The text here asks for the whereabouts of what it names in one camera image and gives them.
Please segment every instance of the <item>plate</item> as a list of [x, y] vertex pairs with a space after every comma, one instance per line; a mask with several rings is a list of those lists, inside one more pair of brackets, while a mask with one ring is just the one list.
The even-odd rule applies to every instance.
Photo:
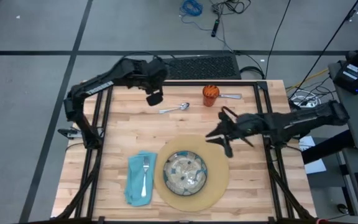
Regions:
[[175, 194], [189, 196], [199, 192], [208, 176], [204, 160], [194, 152], [180, 151], [168, 158], [163, 168], [167, 187]]

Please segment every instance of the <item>butcher block tabletop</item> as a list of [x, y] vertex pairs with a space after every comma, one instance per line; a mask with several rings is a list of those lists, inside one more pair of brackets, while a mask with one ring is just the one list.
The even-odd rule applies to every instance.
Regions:
[[[267, 84], [273, 111], [290, 112], [283, 82], [268, 80]], [[149, 205], [132, 207], [126, 203], [124, 189], [129, 156], [140, 150], [158, 152], [168, 141], [180, 134], [205, 136], [218, 124], [218, 112], [222, 106], [227, 106], [237, 114], [257, 113], [252, 86], [218, 87], [221, 94], [240, 94], [242, 99], [218, 98], [215, 104], [208, 108], [203, 106], [203, 86], [164, 86], [163, 101], [157, 106], [149, 106], [143, 90], [128, 90], [123, 86], [113, 88], [93, 220], [97, 220], [99, 216], [104, 216], [106, 220], [133, 221], [266, 221], [267, 217], [275, 217], [261, 135], [248, 138], [254, 147], [240, 140], [232, 142], [234, 157], [228, 159], [229, 185], [222, 198], [211, 208], [200, 212], [181, 212], [167, 205], [155, 189]], [[103, 96], [101, 114], [106, 94]], [[260, 96], [266, 112], [263, 91], [260, 91]], [[184, 102], [190, 103], [186, 111], [158, 113], [161, 109], [173, 108]], [[95, 103], [96, 95], [85, 101], [84, 113], [89, 121], [92, 120]], [[82, 139], [71, 140], [68, 145], [79, 142], [82, 142]], [[298, 147], [295, 141], [289, 142], [288, 145]], [[67, 150], [52, 217], [61, 213], [76, 194], [81, 182], [85, 153], [82, 144]], [[284, 148], [282, 154], [290, 190], [302, 206], [315, 216], [301, 153]], [[277, 188], [283, 216], [286, 217], [283, 194], [280, 188]], [[88, 189], [85, 195], [82, 216], [86, 213], [89, 191]]]

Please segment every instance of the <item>spoon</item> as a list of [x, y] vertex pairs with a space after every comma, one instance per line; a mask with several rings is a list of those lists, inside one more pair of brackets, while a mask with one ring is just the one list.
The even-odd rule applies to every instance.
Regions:
[[225, 94], [220, 94], [219, 97], [232, 98], [232, 99], [241, 99], [241, 95], [225, 95]]
[[166, 112], [169, 112], [169, 111], [173, 111], [173, 110], [177, 110], [177, 109], [185, 110], [185, 109], [187, 109], [189, 106], [190, 106], [189, 103], [182, 103], [182, 104], [181, 104], [179, 107], [177, 107], [177, 108], [172, 108], [172, 109], [167, 109], [167, 110], [160, 110], [158, 113], [163, 114], [163, 113], [166, 113]]

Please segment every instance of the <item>blue napkin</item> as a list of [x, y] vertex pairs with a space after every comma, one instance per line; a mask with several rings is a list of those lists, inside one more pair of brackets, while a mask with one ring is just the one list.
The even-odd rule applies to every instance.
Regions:
[[[142, 197], [143, 187], [143, 160], [149, 158], [149, 169], [146, 173], [146, 197]], [[138, 155], [128, 158], [127, 185], [124, 195], [127, 203], [132, 206], [142, 206], [150, 203], [153, 192], [154, 166], [157, 154], [153, 152], [140, 151]]]

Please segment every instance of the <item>orange cup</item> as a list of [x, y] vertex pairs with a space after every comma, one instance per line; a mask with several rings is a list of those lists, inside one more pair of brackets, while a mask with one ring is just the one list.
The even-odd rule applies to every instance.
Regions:
[[219, 96], [219, 88], [216, 85], [207, 85], [203, 88], [203, 103], [205, 106], [214, 105], [216, 98]]

